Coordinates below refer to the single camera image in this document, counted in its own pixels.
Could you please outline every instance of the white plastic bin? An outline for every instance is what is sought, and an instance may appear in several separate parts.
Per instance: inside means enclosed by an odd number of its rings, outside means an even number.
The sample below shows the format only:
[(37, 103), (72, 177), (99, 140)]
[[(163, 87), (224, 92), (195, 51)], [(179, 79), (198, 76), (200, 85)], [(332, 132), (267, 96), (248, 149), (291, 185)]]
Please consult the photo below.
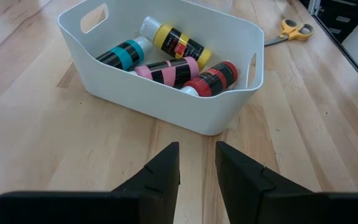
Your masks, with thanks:
[[(87, 33), (81, 19), (103, 3), (107, 18)], [(213, 52), (206, 66), (229, 60), (239, 69), (235, 88), (201, 98), (100, 63), (95, 57), (137, 37), (143, 20), (152, 16), (176, 27)], [(58, 18), (84, 87), (92, 95), (208, 136), (219, 134), (264, 80), (264, 33), (255, 24), (179, 0), (87, 0)], [(255, 77), (248, 71), (256, 55)], [(144, 64), (170, 60), (154, 48)]]

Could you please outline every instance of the paint bottle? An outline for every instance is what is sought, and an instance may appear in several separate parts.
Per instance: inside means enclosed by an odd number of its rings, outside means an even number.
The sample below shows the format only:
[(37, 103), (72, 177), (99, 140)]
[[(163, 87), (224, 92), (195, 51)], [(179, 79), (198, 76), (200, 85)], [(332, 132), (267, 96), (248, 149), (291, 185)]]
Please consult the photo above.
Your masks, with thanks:
[(237, 78), (237, 68), (231, 62), (221, 62), (186, 82), (181, 91), (195, 96), (216, 96), (236, 82)]
[(112, 67), (128, 71), (142, 63), (152, 47), (152, 43), (145, 37), (138, 37), (134, 40), (125, 41), (96, 59)]
[(168, 86), (181, 88), (183, 84), (200, 74), (197, 61), (184, 57), (136, 67), (132, 74), (148, 78)]
[(210, 50), (204, 48), (172, 26), (168, 24), (163, 25), (150, 16), (146, 17), (143, 21), (139, 32), (144, 37), (153, 41), (154, 46), (176, 59), (187, 56), (194, 58), (200, 70), (204, 68), (211, 56)]

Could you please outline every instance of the pink paint bottle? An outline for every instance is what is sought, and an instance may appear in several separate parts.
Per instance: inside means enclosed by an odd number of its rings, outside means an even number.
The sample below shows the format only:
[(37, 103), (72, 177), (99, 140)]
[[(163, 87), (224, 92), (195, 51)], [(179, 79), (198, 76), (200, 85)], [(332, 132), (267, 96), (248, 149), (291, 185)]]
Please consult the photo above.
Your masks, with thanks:
[(138, 66), (131, 73), (168, 86), (180, 88), (193, 77), (197, 77), (200, 74), (200, 70), (194, 58), (184, 57)]

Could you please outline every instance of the yellow paint bottle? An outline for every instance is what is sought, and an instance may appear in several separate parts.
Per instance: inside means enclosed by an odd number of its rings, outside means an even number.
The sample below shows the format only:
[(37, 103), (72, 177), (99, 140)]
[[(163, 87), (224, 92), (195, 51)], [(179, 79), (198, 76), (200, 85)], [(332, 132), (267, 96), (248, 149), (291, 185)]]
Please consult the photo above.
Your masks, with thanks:
[(204, 48), (172, 26), (167, 24), (163, 25), (150, 16), (143, 21), (139, 32), (142, 36), (153, 41), (154, 46), (171, 55), (173, 58), (194, 58), (200, 70), (204, 68), (211, 57), (210, 50)]

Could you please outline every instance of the scissors blade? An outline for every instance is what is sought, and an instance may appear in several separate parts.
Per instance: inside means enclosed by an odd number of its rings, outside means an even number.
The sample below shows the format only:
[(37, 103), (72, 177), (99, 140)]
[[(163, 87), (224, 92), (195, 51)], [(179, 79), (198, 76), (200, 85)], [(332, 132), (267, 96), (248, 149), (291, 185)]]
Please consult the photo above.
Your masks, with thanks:
[(267, 46), (270, 46), (270, 45), (273, 45), (273, 44), (278, 44), (278, 43), (281, 43), (281, 42), (284, 42), (288, 40), (288, 36), (287, 35), (284, 35), (284, 38), (281, 38), (280, 36), (277, 36), (276, 38), (274, 39), (271, 39), (271, 40), (268, 40), (265, 42), (265, 47)]

